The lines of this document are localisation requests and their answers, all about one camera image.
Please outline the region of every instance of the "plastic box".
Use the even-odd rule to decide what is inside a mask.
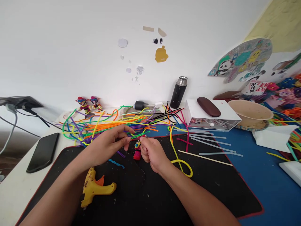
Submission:
[[[210,100],[220,110],[220,117],[211,117],[198,104],[197,100],[187,100],[185,103],[184,117],[188,127],[231,130],[241,118],[224,100]]]

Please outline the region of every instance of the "thermos bottle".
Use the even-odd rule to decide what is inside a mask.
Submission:
[[[181,76],[176,82],[175,89],[173,91],[172,100],[170,102],[170,106],[174,109],[180,106],[183,95],[185,93],[187,87],[187,77]]]

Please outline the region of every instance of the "forearm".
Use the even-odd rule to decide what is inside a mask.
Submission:
[[[21,225],[70,225],[82,194],[86,166],[74,159],[59,175]]]
[[[240,225],[233,214],[210,192],[168,164],[160,175],[170,185],[194,225]]]

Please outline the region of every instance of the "smartphone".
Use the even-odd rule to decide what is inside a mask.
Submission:
[[[50,165],[58,138],[59,133],[54,133],[39,140],[26,173],[34,173]]]

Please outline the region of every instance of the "yellow glue gun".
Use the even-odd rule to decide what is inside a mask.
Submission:
[[[93,201],[95,195],[111,195],[116,190],[116,184],[104,186],[104,176],[98,181],[95,180],[96,172],[94,167],[89,169],[86,176],[83,194],[85,194],[84,200],[82,201],[81,207],[84,208],[88,206]]]

